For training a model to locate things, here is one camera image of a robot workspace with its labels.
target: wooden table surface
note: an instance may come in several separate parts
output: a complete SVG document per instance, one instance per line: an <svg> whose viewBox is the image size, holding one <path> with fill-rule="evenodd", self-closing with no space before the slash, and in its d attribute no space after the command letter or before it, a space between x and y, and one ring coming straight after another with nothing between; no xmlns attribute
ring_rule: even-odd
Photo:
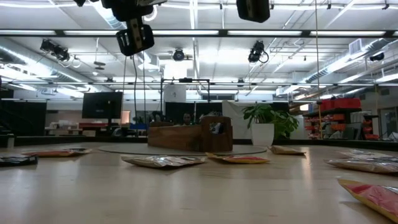
<svg viewBox="0 0 398 224"><path fill-rule="evenodd" d="M111 143L17 149L107 144ZM270 164L207 160L193 167L157 170L125 163L120 154L94 150L83 157L40 159L37 166L0 168L1 223L392 223L357 202L336 179L398 186L397 177L337 169L323 162L346 148L293 147L307 155L265 152L257 156L270 159Z"/></svg>

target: black monitor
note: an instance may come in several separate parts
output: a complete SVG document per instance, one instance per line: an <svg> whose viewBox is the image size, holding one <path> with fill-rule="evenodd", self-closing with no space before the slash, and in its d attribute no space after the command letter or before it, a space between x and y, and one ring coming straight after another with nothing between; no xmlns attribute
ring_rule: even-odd
<svg viewBox="0 0 398 224"><path fill-rule="evenodd" d="M82 118L119 119L122 109L122 92L85 93Z"/></svg>

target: green plant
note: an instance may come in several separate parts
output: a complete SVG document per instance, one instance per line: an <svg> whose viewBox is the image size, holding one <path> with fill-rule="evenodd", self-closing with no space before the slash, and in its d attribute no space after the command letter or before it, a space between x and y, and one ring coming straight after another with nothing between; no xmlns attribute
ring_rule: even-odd
<svg viewBox="0 0 398 224"><path fill-rule="evenodd" d="M275 138L287 137L296 130L299 121L284 111L274 111L268 104L256 104L243 109L244 119L248 119L248 129L254 121L257 124L274 124Z"/></svg>

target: ceiling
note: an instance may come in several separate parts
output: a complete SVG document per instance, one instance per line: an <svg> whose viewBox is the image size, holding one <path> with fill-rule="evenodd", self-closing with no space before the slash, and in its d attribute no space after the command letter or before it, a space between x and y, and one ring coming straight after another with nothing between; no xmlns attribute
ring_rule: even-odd
<svg viewBox="0 0 398 224"><path fill-rule="evenodd" d="M331 0L332 8L324 9L327 0L318 0L317 13L311 9L314 0L274 0L274 10L266 22L259 24L239 18L234 8L234 0L197 0L198 7L190 17L190 0L169 0L157 7L157 15L146 22L153 29L319 29L328 30L398 30L398 1L388 0L390 8L382 10L384 0ZM355 4L349 10L343 10L350 2ZM0 4L0 29L112 29L103 16L90 4L84 7L70 6L71 0L6 0ZM7 37L13 42L32 50L55 62L50 55L41 51L42 37ZM104 81L113 77L117 82L133 82L135 71L132 60L126 60L120 53L115 38L102 37L96 47L96 38L87 37L52 37L52 41L67 47L70 54L79 59L78 68L72 65L68 69L94 81ZM262 66L252 69L247 58L255 41L262 40L270 55L270 60ZM255 38L255 37L198 37L197 59L198 73L193 69L193 60L182 62L188 68L187 76L208 78L214 82L236 82L245 78L246 82L299 82L309 71L322 67L323 63L333 60L348 50L348 44L356 39L298 39L298 38ZM183 49L187 55L194 54L194 41L191 37L156 37L155 45L147 50L148 54L160 58L160 66L171 63L170 52ZM395 58L395 45L390 46L391 57ZM104 70L95 70L94 61L106 63ZM364 60L358 60L350 66L343 67L335 73L344 73L346 77L362 72ZM143 72L137 69L138 79L143 79ZM146 81L159 81L160 71L146 70ZM329 78L329 83L338 80ZM110 86L112 89L122 86ZM275 90L277 86L260 86L258 90ZM217 89L235 90L237 86L218 86Z"/></svg>

